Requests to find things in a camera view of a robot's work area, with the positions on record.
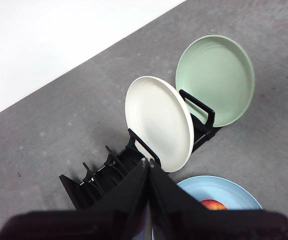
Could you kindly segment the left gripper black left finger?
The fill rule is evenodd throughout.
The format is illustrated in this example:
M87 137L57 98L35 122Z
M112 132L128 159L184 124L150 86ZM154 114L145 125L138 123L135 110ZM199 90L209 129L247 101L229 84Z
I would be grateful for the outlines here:
M143 158L92 207L32 211L11 217L0 240L130 240L141 230L148 198L150 162Z

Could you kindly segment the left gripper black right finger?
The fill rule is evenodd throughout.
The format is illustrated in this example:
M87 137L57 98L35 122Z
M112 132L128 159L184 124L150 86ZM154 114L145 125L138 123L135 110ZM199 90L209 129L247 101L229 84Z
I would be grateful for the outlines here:
M182 190L152 159L149 205L167 240L288 240L288 218L266 210L209 210Z

